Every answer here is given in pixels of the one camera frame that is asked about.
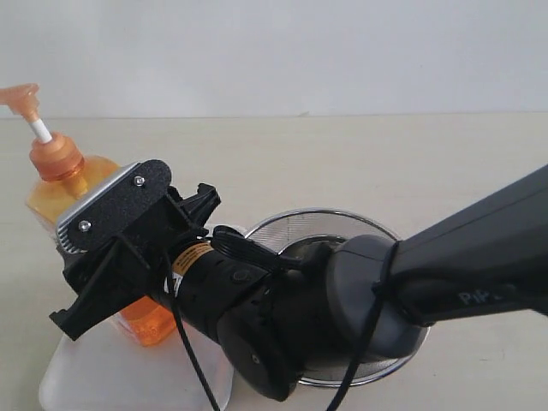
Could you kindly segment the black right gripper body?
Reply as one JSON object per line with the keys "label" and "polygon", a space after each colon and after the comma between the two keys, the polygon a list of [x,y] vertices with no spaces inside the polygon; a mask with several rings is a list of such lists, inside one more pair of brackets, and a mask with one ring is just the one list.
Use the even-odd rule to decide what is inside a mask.
{"label": "black right gripper body", "polygon": [[146,262],[145,295],[161,296],[167,253],[174,246],[203,235],[205,222],[220,202],[220,196],[212,185],[201,183],[196,193],[187,198],[169,185],[161,200],[123,232],[109,239],[125,240]]}

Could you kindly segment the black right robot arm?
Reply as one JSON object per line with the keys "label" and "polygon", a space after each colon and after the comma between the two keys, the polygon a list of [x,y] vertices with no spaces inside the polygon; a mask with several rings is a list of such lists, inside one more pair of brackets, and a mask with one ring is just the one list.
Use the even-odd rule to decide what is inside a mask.
{"label": "black right robot arm", "polygon": [[308,370],[344,366],[338,408],[368,360],[412,355],[440,321],[547,312],[547,170],[404,241],[362,234],[279,253],[207,219],[157,159],[117,171],[57,220],[74,303],[51,314],[71,339],[148,296],[219,345],[262,396],[284,401]]}

